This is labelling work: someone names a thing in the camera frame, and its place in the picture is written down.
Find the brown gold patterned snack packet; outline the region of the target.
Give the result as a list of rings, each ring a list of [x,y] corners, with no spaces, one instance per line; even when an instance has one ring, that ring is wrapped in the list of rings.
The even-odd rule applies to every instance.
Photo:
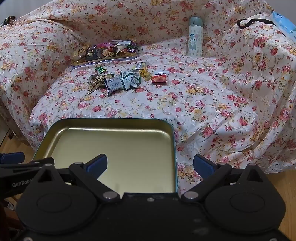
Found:
[[[95,90],[104,87],[104,81],[100,74],[93,74],[88,79],[87,94],[91,94]]]

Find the green yellow pea snack packet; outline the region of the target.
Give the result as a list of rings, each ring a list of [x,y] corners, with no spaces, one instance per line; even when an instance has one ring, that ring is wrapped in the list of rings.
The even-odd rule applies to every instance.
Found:
[[[108,73],[108,74],[102,75],[102,79],[107,82],[114,80],[114,77],[115,77],[114,73]]]

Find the green foil candy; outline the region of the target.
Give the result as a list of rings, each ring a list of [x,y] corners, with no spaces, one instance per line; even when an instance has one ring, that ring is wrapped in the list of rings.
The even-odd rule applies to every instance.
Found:
[[[103,66],[96,66],[95,67],[95,70],[98,72],[98,73],[104,73],[104,72],[106,72],[107,71],[107,69],[105,69]]]

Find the white green striped snack packet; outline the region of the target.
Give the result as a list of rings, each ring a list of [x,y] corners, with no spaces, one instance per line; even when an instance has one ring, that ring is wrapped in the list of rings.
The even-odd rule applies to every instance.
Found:
[[[131,88],[139,88],[141,84],[140,72],[137,70],[120,73],[121,82],[125,91]]]

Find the red white hawthorn snack packet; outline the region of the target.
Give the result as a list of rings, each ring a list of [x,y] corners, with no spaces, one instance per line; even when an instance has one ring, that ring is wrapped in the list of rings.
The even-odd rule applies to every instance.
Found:
[[[152,75],[152,84],[162,85],[168,83],[169,71],[155,71]]]

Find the gold foil candy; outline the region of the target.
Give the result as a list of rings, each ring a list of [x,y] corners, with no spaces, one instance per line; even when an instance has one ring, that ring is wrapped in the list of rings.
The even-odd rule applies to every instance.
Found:
[[[147,69],[140,70],[140,76],[144,81],[150,81],[152,79],[152,75]]]

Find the silver yellow snack packet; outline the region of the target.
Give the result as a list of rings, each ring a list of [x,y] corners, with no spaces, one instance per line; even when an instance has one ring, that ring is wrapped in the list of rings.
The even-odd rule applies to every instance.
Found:
[[[148,67],[149,63],[148,62],[139,62],[135,65],[134,69],[135,70],[144,70]]]

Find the gold tray full of snacks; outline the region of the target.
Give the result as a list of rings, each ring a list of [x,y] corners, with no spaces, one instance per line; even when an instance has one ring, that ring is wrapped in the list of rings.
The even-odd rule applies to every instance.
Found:
[[[74,52],[71,68],[132,60],[138,56],[138,51],[138,44],[132,40],[111,40],[96,45],[85,45]]]

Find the empty gold metal tin tray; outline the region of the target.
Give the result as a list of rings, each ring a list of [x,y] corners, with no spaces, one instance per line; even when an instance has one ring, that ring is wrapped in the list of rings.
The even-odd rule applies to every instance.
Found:
[[[34,159],[52,157],[56,168],[107,156],[99,181],[119,194],[177,191],[174,130],[164,120],[67,118],[55,122]]]

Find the white grey text snack packet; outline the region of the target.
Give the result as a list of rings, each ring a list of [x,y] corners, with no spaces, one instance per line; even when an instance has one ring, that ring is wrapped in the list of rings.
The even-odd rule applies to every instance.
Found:
[[[115,91],[124,89],[120,78],[115,78],[115,77],[110,79],[104,78],[103,81],[107,88],[107,96],[110,96]]]

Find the floral sofa cover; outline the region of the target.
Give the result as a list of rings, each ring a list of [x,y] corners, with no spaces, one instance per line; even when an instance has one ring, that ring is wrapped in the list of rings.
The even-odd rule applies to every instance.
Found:
[[[173,126],[178,189],[200,181],[201,154],[269,174],[295,168],[295,44],[263,20],[264,1],[52,1],[1,27],[1,115],[37,149],[63,118],[157,118]],[[203,20],[202,57],[187,54],[189,20]],[[105,63],[119,73],[148,62],[166,85],[143,81],[87,94],[94,67],[71,68],[87,44],[134,40],[139,56]]]

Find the black cracker packet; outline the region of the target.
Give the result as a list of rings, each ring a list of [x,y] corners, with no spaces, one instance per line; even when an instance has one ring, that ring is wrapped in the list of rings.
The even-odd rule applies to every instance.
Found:
[[[86,51],[86,61],[106,59],[117,55],[117,47],[91,47]]]

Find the gold mooncake packet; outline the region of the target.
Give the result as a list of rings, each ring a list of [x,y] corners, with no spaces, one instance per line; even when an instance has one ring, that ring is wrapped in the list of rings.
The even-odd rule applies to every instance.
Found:
[[[74,61],[80,60],[81,58],[83,58],[86,55],[87,49],[88,49],[88,46],[85,45],[85,46],[81,47],[80,49],[75,50],[74,53],[73,53],[72,59]]]

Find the cat print thermos bottle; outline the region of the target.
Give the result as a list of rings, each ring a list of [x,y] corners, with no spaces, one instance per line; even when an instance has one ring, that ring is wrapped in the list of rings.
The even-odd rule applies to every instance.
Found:
[[[203,20],[193,16],[189,20],[189,35],[187,54],[190,57],[201,58],[203,48]]]

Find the light blue wipes pack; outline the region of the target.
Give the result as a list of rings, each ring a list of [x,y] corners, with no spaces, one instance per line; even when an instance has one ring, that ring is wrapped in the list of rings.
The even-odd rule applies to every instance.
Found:
[[[272,12],[270,18],[288,39],[296,42],[296,26],[288,18],[275,11]]]

